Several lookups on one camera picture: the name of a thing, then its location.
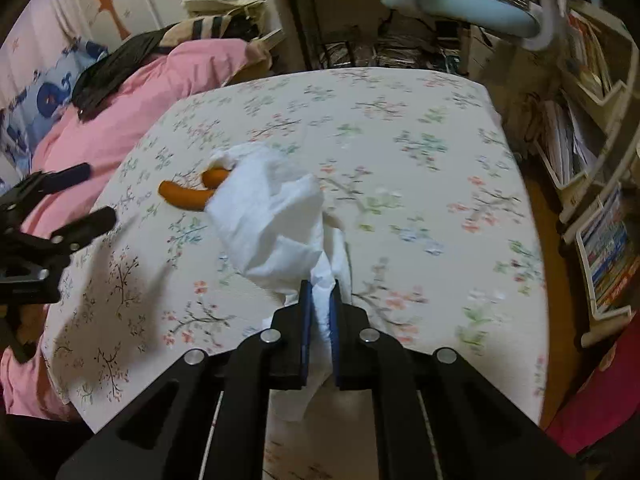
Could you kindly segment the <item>large white paper towel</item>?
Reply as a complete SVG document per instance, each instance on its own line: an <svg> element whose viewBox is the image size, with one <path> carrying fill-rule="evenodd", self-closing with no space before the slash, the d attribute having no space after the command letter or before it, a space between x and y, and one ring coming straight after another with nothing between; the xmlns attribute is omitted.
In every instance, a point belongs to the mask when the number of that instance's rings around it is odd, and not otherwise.
<svg viewBox="0 0 640 480"><path fill-rule="evenodd" d="M205 210L232 266L290 306L311 284L310 370L299 392L274 397L277 416L299 422L332 373L330 296L352 298L345 234L324 211L319 179L262 143L213 151L210 166L228 170Z"/></svg>

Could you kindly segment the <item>whale print blue pillow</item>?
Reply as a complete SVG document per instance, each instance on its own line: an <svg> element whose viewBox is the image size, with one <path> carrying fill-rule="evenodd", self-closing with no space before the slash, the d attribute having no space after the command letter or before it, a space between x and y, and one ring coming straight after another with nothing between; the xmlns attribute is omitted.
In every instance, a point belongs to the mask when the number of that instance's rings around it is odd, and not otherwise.
<svg viewBox="0 0 640 480"><path fill-rule="evenodd" d="M1 154L20 177L32 169L38 144L70 105L80 74L107 56L107 47L75 38L56 63L40 72L1 110Z"/></svg>

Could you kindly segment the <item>pink duvet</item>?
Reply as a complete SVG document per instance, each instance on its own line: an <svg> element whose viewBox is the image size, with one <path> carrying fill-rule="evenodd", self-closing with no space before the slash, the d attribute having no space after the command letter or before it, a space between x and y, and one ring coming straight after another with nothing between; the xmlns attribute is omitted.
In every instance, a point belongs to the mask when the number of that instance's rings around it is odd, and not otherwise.
<svg viewBox="0 0 640 480"><path fill-rule="evenodd" d="M239 79L243 70L269 68L260 42L191 40L167 54L154 54L106 102L82 122L69 107L36 149L35 170L58 171L86 162L91 178L46 197L23 222L28 234L50 234L86 214L142 136L175 102Z"/></svg>

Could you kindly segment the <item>black jacket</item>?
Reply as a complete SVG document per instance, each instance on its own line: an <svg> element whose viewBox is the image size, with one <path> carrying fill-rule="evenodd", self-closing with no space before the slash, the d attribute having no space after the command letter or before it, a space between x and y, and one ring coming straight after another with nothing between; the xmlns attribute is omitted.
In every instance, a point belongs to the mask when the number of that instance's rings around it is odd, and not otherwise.
<svg viewBox="0 0 640 480"><path fill-rule="evenodd" d="M104 109L106 100L151 54L170 51L160 47L168 30L165 27L134 36L80 74L72 92L72 103L81 122L95 118Z"/></svg>

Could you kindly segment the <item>pink curtain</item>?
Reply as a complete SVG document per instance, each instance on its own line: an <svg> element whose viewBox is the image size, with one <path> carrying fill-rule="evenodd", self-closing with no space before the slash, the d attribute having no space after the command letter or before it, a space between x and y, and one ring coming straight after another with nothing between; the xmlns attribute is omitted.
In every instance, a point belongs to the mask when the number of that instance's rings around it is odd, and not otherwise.
<svg viewBox="0 0 640 480"><path fill-rule="evenodd" d="M32 83L35 72L55 66L77 38L92 38L79 0L30 0L1 47L1 107Z"/></svg>

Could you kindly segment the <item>floral tablecloth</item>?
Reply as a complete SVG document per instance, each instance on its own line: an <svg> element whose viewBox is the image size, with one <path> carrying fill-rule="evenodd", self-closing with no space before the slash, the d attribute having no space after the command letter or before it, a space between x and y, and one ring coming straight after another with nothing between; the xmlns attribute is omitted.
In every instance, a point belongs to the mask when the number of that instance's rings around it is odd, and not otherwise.
<svg viewBox="0 0 640 480"><path fill-rule="evenodd" d="M213 151L262 143L314 174L345 234L342 388L299 422L300 309L232 266L203 211ZM539 479L548 306L523 178L487 90L427 70L319 70L176 103L98 198L43 354L91 439L63 479Z"/></svg>

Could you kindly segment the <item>striped beige cloth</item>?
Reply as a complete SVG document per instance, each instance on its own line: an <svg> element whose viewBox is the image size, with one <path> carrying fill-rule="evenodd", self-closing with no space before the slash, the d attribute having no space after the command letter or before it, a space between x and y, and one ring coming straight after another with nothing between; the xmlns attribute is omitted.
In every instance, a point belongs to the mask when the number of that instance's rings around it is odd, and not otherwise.
<svg viewBox="0 0 640 480"><path fill-rule="evenodd" d="M258 26L244 14L204 15L170 26L158 46L161 49L172 49L186 41L202 39L250 41L259 35Z"/></svg>

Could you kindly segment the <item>beige canvas bag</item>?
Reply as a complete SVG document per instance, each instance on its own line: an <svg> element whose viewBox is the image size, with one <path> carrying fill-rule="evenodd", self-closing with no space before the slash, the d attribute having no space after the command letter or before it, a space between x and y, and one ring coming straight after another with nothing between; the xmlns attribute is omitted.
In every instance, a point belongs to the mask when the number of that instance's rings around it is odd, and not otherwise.
<svg viewBox="0 0 640 480"><path fill-rule="evenodd" d="M264 0L181 0L190 16L229 14L233 12L260 12Z"/></svg>

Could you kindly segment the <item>red shopping bag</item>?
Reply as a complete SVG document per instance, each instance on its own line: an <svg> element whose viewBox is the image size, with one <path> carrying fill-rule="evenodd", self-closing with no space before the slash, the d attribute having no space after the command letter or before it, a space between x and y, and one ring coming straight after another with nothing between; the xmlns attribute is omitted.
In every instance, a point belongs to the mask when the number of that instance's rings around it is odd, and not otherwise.
<svg viewBox="0 0 640 480"><path fill-rule="evenodd" d="M612 434L639 411L639 315L636 314L586 382L546 430L568 454Z"/></svg>

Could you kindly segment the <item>white rolling book cart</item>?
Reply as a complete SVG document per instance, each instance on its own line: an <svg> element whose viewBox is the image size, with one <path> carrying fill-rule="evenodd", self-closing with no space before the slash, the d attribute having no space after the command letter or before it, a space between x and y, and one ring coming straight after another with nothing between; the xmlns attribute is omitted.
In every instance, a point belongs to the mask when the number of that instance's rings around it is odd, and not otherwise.
<svg viewBox="0 0 640 480"><path fill-rule="evenodd" d="M622 298L639 275L639 45L594 0L561 1L555 94L534 147L561 203L560 252L575 255L584 283L587 348L634 317Z"/></svg>

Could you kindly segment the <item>blue grey desk chair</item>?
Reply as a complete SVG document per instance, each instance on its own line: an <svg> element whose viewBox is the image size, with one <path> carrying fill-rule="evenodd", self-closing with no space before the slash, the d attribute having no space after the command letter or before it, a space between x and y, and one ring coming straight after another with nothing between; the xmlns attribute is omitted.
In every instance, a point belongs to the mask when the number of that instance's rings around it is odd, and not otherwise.
<svg viewBox="0 0 640 480"><path fill-rule="evenodd" d="M506 0L381 0L408 18L449 18L489 30L527 51L548 49L561 31L558 0L539 0L541 17Z"/></svg>

